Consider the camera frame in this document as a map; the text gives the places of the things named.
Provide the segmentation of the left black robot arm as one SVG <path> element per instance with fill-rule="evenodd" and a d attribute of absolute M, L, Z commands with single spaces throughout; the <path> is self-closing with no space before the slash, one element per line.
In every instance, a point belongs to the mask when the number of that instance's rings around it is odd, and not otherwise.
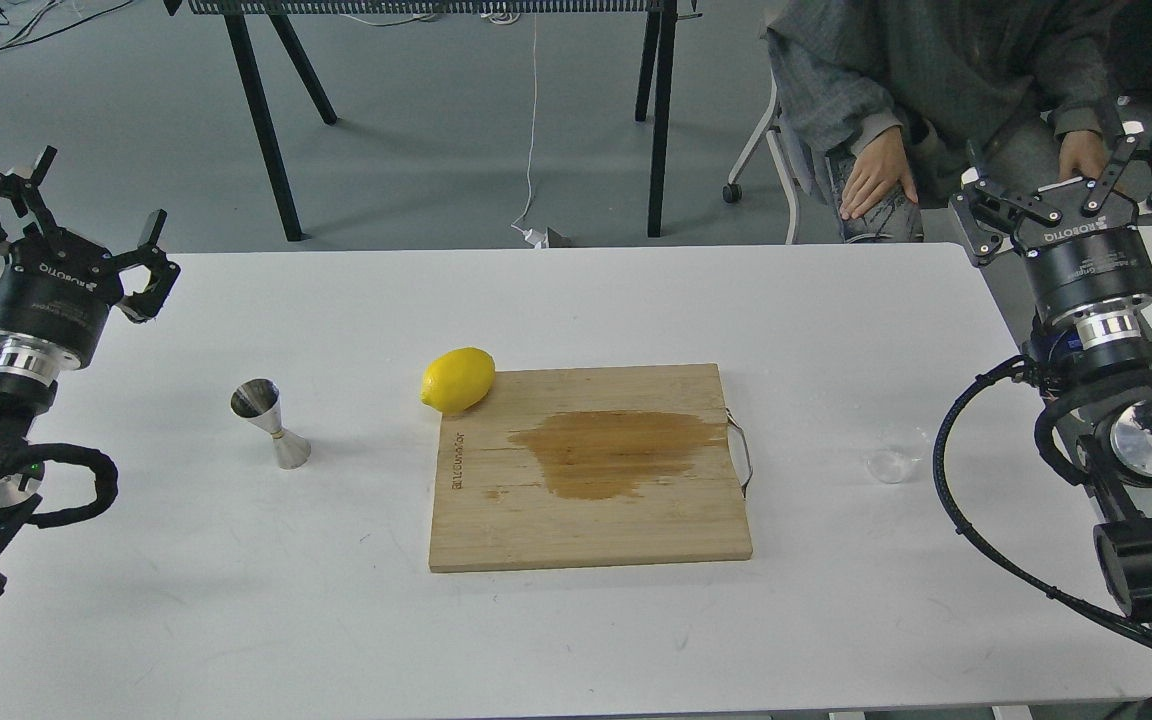
<path fill-rule="evenodd" d="M 58 377 L 91 364 L 109 311 L 154 319 L 180 273 L 157 243 L 162 210 L 122 253 L 56 223 L 40 194 L 56 152 L 41 151 L 26 176 L 0 172 L 0 555 L 23 526 L 76 524 L 114 503 L 108 455 L 26 435 L 54 404 Z M 0 596 L 5 585 L 0 573 Z"/>

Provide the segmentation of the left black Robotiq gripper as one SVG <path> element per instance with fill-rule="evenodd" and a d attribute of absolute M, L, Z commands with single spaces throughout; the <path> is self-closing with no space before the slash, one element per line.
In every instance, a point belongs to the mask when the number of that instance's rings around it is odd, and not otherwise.
<path fill-rule="evenodd" d="M 55 156 L 54 146 L 45 147 L 26 176 L 0 172 L 0 200 L 9 200 L 18 218 L 32 217 L 41 236 L 59 232 L 40 192 Z M 157 243 L 166 218 L 166 210 L 151 211 L 136 249 L 109 258 L 105 247 L 81 236 L 61 237 L 59 249 L 40 237 L 15 242 L 0 276 L 0 344 L 10 336 L 36 338 L 81 369 L 91 364 L 113 306 L 131 323 L 154 319 L 180 274 Z M 0 218 L 0 251 L 8 245 Z M 120 275 L 134 268 L 147 270 L 146 286 L 123 296 Z"/>

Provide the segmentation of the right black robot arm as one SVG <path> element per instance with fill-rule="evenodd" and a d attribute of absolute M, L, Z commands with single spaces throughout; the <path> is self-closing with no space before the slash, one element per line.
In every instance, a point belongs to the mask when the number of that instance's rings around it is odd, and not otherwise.
<path fill-rule="evenodd" d="M 1152 518 L 1129 488 L 1152 488 L 1152 262 L 1138 220 L 1152 215 L 1152 124 L 1128 122 L 1100 176 L 1026 194 L 991 176 L 975 142 L 952 196 L 973 266 L 1010 249 L 1036 301 L 1025 351 L 979 374 L 937 430 L 931 473 L 956 533 L 1014 577 L 1083 617 L 1152 650 Z M 1084 488 L 1102 515 L 1094 551 L 1117 611 L 1082 600 L 1023 570 L 993 547 L 952 497 L 945 455 L 960 414 L 1001 381 L 1039 391 L 1033 441 L 1044 464 Z"/>

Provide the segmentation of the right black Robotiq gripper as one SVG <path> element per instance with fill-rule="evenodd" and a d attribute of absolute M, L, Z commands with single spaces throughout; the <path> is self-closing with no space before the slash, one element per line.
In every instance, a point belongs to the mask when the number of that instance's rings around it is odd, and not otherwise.
<path fill-rule="evenodd" d="M 1121 123 L 1105 169 L 1083 199 L 1060 209 L 1036 194 L 1007 190 L 988 176 L 979 143 L 967 142 L 969 167 L 952 194 L 963 247 L 973 266 L 987 266 L 1005 240 L 1023 255 L 1036 314 L 1046 327 L 1102 310 L 1152 304 L 1152 262 L 1137 228 L 1152 215 L 1152 120 Z M 1132 174 L 1126 194 L 1117 184 Z M 1058 225 L 1064 213 L 1066 222 Z"/>

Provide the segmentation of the person right hand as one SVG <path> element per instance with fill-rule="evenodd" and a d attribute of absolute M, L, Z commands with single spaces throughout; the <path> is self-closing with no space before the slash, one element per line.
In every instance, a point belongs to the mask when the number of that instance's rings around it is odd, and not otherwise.
<path fill-rule="evenodd" d="M 838 204 L 838 217 L 846 222 L 864 218 L 877 209 L 879 200 L 899 190 L 905 200 L 918 205 L 918 192 L 905 154 L 904 137 L 900 126 L 890 126 L 867 143 L 855 156 L 852 169 L 846 179 L 844 192 Z"/>

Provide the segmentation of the person left hand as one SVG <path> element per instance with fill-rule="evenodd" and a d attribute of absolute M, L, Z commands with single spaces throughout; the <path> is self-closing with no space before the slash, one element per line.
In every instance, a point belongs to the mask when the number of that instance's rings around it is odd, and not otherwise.
<path fill-rule="evenodd" d="M 1108 151 L 1101 132 L 1075 129 L 1064 132 L 1059 149 L 1059 182 L 1071 179 L 1100 179 L 1108 162 Z"/>

